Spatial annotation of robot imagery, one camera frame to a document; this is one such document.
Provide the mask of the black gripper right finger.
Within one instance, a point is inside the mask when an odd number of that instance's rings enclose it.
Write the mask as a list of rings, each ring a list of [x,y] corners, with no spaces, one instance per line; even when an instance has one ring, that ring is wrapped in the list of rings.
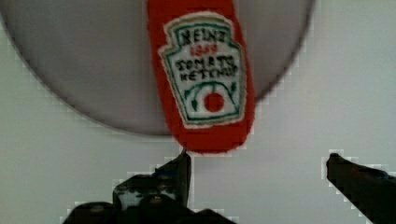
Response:
[[[331,153],[327,179],[373,224],[395,224],[396,178]]]

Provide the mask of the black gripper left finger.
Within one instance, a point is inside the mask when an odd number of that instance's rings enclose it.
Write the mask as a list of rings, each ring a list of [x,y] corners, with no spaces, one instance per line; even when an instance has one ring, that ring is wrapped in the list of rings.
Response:
[[[176,202],[187,205],[191,185],[191,157],[186,149],[150,175],[133,175],[118,184],[113,203],[122,211],[148,204]]]

